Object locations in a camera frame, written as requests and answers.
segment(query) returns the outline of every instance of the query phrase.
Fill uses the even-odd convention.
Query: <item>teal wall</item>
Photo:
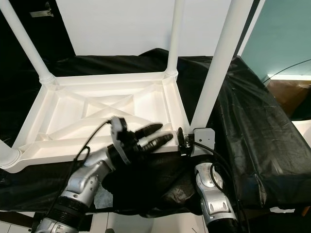
[[[311,0],[266,0],[242,53],[261,80],[311,58]],[[306,74],[308,65],[282,74]]]

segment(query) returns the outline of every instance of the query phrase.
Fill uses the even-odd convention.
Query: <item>robotic hand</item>
[[[143,160],[173,138],[172,134],[166,134],[141,146],[138,140],[153,134],[162,124],[152,124],[132,132],[127,131],[124,118],[113,117],[109,123],[113,144],[91,153],[83,166],[71,175],[66,188],[35,233],[77,233],[107,174]]]

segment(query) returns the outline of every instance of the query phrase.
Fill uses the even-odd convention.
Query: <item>black plastic sheet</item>
[[[141,56],[76,56],[48,63],[48,68],[55,76],[156,72],[165,70],[167,58],[167,51],[156,49]],[[189,121],[210,62],[211,57],[204,56],[178,60],[177,85]],[[32,69],[4,79],[0,122],[6,123],[0,124],[0,137],[9,145],[38,88]],[[238,57],[232,60],[208,126],[216,132],[216,150],[233,167],[244,207],[310,205],[310,148],[273,96]],[[103,183],[114,194],[113,208],[93,211],[146,217],[180,212],[200,214],[194,188],[196,159],[158,155],[139,168],[117,171]],[[17,174],[0,170],[0,209],[47,211],[64,182],[69,164],[29,166]]]

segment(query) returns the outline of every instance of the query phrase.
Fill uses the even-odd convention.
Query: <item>white floor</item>
[[[113,228],[116,233],[208,233],[202,216],[190,213],[151,219],[115,213],[94,215],[90,233],[104,233],[107,228]],[[0,232],[28,233],[28,229],[0,222]]]

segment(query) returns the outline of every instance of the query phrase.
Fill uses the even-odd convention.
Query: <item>wire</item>
[[[56,203],[56,201],[57,201],[57,198],[58,198],[59,195],[61,194],[62,190],[65,188],[65,185],[67,185],[67,183],[68,183],[68,181],[69,181],[69,179],[70,179],[70,176],[71,176],[71,174],[72,174],[72,171],[73,171],[73,169],[75,168],[75,165],[76,165],[76,163],[77,163],[77,161],[78,161],[78,159],[79,159],[81,153],[82,153],[84,150],[87,150],[86,157],[85,157],[84,160],[83,160],[83,162],[85,162],[86,159],[89,157],[90,151],[91,151],[90,147],[87,146],[88,143],[92,140],[92,138],[95,136],[95,134],[96,134],[105,124],[110,124],[110,123],[111,123],[110,120],[105,121],[104,123],[102,123],[102,124],[92,133],[92,135],[88,138],[88,140],[87,140],[87,141],[84,143],[84,145],[82,146],[82,148],[81,148],[81,150],[79,151],[79,153],[74,157],[74,159],[73,159],[73,161],[72,161],[72,163],[71,163],[71,165],[70,165],[70,167],[69,167],[69,171],[68,171],[68,173],[67,173],[67,175],[66,175],[66,178],[64,179],[63,184],[60,186],[60,188],[59,188],[59,190],[58,190],[58,192],[57,192],[57,195],[55,196],[55,198],[54,198],[54,200],[53,200],[53,203],[52,203],[52,205],[51,205],[51,207],[50,207],[50,209],[49,209],[47,215],[51,212],[51,210],[53,209],[53,207],[54,207],[54,205],[55,205],[55,203]]]
[[[236,186],[235,186],[235,182],[234,182],[234,180],[231,178],[231,177],[233,177],[233,173],[232,173],[232,171],[231,171],[231,167],[229,166],[229,164],[227,163],[227,161],[226,161],[218,152],[216,152],[215,150],[213,150],[213,149],[211,149],[211,148],[209,148],[209,147],[207,147],[207,146],[205,146],[205,145],[203,145],[203,144],[201,144],[201,143],[198,143],[198,142],[193,142],[193,144],[195,144],[195,145],[197,145],[197,146],[199,146],[199,147],[202,147],[202,148],[204,148],[204,149],[206,149],[206,150],[212,152],[213,155],[214,155],[216,158],[218,158],[219,160],[221,160],[221,161],[225,164],[225,166],[228,168],[228,169],[226,169],[225,166],[222,165],[221,163],[215,162],[215,163],[213,163],[213,164],[210,166],[210,174],[211,174],[211,178],[212,178],[212,180],[213,180],[215,186],[216,186],[219,190],[221,190],[223,193],[224,193],[223,188],[219,187],[219,185],[218,185],[217,182],[215,181],[215,177],[214,177],[214,174],[213,174],[213,172],[212,172],[212,171],[213,171],[213,168],[214,168],[216,165],[219,165],[219,166],[224,170],[224,172],[225,172],[226,175],[229,177],[229,179],[232,181],[233,190],[234,190],[234,197],[235,197],[235,201],[236,201],[236,203],[237,203],[237,217],[238,217],[238,222],[239,222],[240,226],[242,226],[242,218],[241,218],[241,210],[240,210],[240,208],[242,209],[242,212],[244,212],[244,214],[245,214],[245,211],[244,211],[244,209],[243,209],[243,207],[242,207],[242,204],[240,203],[240,201],[239,201],[239,199],[238,199],[237,189],[236,189]],[[249,221],[248,221],[248,218],[247,218],[246,214],[245,214],[245,216],[244,216],[244,219],[245,219],[245,221],[246,221],[248,233],[250,233]]]
[[[292,65],[292,66],[289,66],[289,67],[286,67],[285,69],[282,69],[282,70],[279,71],[278,73],[275,73],[274,75],[272,75],[271,77],[269,77],[268,79],[266,79],[266,80],[263,82],[263,84],[265,84],[267,81],[269,81],[270,79],[272,79],[273,76],[275,76],[275,75],[277,75],[277,74],[279,74],[279,73],[281,73],[281,72],[283,72],[283,71],[285,71],[285,70],[287,70],[287,69],[289,69],[289,68],[292,68],[292,67],[294,67],[294,66],[300,65],[300,64],[305,63],[305,62],[308,62],[308,61],[311,61],[311,59],[308,59],[308,60],[305,60],[305,61],[296,63],[296,64],[294,64],[294,65]]]

